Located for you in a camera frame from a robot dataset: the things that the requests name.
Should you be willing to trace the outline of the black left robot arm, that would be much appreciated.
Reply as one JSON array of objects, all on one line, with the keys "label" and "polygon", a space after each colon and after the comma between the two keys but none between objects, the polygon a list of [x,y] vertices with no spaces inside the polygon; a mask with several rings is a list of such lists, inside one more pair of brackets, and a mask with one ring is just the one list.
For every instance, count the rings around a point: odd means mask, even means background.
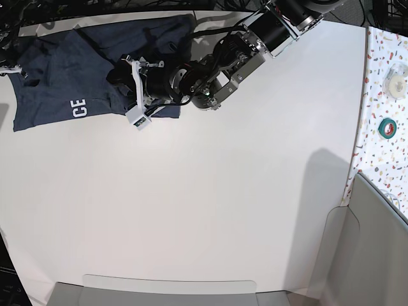
[{"label": "black left robot arm", "polygon": [[[265,55],[275,57],[275,50],[282,52],[342,3],[263,1],[252,13],[255,19],[250,24],[243,18],[230,27],[188,34],[169,57],[142,54],[134,59],[123,55],[106,79],[112,85],[126,86],[135,99],[129,108],[148,117],[164,107],[189,103],[215,110],[265,62]],[[216,34],[223,37],[211,53],[198,61],[185,58],[193,39]]]}]

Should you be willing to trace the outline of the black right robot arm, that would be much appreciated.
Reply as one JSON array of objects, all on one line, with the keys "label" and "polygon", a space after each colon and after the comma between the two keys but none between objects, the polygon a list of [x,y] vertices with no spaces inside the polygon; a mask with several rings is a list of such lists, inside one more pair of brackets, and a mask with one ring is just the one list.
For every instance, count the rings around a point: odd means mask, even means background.
[{"label": "black right robot arm", "polygon": [[12,47],[24,21],[24,12],[37,1],[1,1],[1,73],[17,70]]}]

